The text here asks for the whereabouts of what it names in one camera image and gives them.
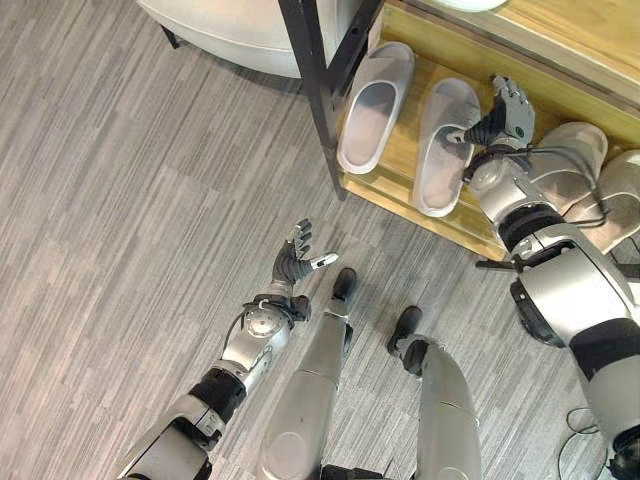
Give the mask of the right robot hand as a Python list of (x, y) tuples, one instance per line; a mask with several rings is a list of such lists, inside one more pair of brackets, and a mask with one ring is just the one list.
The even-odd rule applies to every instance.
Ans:
[(535, 111), (525, 91), (505, 76), (491, 76), (493, 107), (471, 128), (454, 129), (446, 135), (452, 144), (481, 147), (504, 145), (513, 149), (528, 147), (535, 129)]

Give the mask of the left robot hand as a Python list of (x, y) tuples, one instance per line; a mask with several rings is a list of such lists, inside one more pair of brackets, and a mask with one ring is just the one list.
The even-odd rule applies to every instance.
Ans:
[(328, 252), (306, 259), (312, 237), (312, 223), (308, 218), (297, 222), (289, 231), (272, 267), (272, 281), (293, 287), (315, 270), (336, 262), (339, 255)]

